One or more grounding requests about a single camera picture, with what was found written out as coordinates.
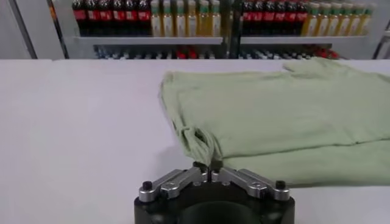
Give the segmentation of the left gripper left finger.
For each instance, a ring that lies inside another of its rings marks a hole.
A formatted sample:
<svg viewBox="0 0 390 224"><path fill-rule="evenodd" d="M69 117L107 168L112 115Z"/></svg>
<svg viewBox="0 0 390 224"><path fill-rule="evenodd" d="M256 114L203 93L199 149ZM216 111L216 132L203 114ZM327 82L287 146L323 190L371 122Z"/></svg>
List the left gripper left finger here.
<svg viewBox="0 0 390 224"><path fill-rule="evenodd" d="M199 162L187 170L174 169L155 181L144 181L138 191L138 199L143 203L155 201L159 196L176 198L180 192L193 182L208 180L208 167Z"/></svg>

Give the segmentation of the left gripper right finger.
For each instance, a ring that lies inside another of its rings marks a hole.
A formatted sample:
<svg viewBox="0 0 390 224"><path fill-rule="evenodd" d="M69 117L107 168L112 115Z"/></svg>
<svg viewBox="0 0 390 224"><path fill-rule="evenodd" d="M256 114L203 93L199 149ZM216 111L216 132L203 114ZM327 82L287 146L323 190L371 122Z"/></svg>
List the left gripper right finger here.
<svg viewBox="0 0 390 224"><path fill-rule="evenodd" d="M289 200L289 187L285 181L272 181L248 169L235 170L223 166L222 161L212 161L210 172L212 182L233 183L251 197L258 199L271 197L277 201Z"/></svg>

